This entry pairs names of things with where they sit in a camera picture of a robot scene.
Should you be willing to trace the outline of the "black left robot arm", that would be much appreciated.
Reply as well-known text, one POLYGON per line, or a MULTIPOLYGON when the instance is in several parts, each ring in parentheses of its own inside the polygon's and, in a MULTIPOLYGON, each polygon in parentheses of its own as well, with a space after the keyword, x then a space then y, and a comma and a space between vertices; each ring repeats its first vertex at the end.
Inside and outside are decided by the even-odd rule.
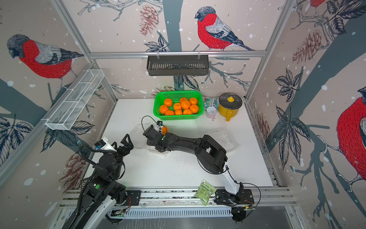
POLYGON ((133 150, 133 143, 129 134, 121 141, 122 146, 116 142, 108 143, 106 138, 101 138, 95 143, 95 148, 81 145, 78 155, 92 165, 94 171, 87 178, 78 197, 75 211, 63 225, 64 229, 95 229, 106 218, 111 224, 119 224, 122 219, 113 219, 108 216, 110 210, 117 204, 126 201, 128 206, 123 209, 129 211, 132 200, 126 192, 126 187, 118 180, 123 177, 125 168, 124 157, 133 150))

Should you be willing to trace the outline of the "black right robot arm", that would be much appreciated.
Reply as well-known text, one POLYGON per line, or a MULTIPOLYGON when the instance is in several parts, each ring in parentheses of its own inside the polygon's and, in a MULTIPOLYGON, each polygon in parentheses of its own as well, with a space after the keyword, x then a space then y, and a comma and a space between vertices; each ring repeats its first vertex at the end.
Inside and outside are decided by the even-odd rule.
POLYGON ((220 176, 225 188, 215 194, 214 202, 218 205, 236 207, 238 205, 254 206, 250 190, 244 188, 244 183, 234 179, 227 164, 226 150, 211 136, 188 138, 157 131, 153 126, 143 132, 147 144, 160 153, 166 151, 182 151, 196 156, 198 164, 207 173, 220 176))

